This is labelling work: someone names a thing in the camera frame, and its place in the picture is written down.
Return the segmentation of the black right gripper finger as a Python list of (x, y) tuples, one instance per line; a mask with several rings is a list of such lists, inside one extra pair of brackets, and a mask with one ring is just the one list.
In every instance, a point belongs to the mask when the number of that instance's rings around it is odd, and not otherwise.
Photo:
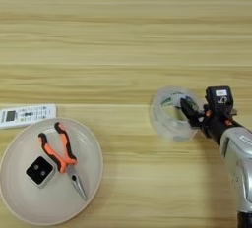
[(204, 117), (204, 113), (199, 109), (198, 105), (189, 98), (181, 98), (180, 105), (190, 126), (192, 128), (200, 128), (202, 126), (201, 118)]

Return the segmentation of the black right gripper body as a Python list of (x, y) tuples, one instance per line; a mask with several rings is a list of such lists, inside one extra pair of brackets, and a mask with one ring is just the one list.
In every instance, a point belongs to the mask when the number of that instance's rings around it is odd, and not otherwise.
[(234, 127), (241, 127), (241, 124), (233, 119), (233, 107), (231, 105), (219, 105), (210, 107), (205, 104), (202, 110), (198, 111), (198, 116), (203, 118), (200, 129), (207, 138), (220, 143), (223, 133)]

